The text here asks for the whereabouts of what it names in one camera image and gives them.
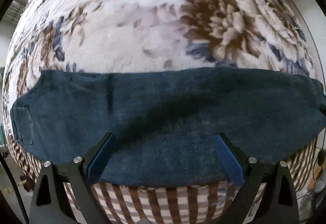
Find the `floral white fleece blanket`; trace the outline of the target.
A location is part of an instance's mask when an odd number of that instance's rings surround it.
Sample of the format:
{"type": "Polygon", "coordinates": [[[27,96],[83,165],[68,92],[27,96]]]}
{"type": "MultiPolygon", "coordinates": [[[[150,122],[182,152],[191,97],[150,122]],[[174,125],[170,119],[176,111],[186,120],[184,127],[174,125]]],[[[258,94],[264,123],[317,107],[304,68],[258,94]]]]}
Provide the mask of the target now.
{"type": "MultiPolygon", "coordinates": [[[[10,112],[43,71],[135,74],[204,67],[316,79],[306,38],[285,0],[28,0],[4,68],[9,151],[37,183],[46,161],[15,139],[10,112]]],[[[281,160],[289,168],[297,204],[311,179],[317,137],[281,160]]],[[[110,223],[219,223],[239,190],[229,176],[181,187],[105,181],[91,186],[110,223]]]]}

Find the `dark blue denim pants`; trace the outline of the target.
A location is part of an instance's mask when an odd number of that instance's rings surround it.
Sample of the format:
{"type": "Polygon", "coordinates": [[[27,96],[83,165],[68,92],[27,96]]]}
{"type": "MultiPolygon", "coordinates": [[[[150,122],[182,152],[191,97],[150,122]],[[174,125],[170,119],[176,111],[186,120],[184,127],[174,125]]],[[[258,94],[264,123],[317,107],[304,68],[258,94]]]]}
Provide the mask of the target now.
{"type": "Polygon", "coordinates": [[[11,108],[15,139],[43,161],[84,156],[110,132],[87,183],[181,187],[228,179],[216,136],[274,164],[325,128],[322,84],[269,70],[43,71],[11,108]]]}

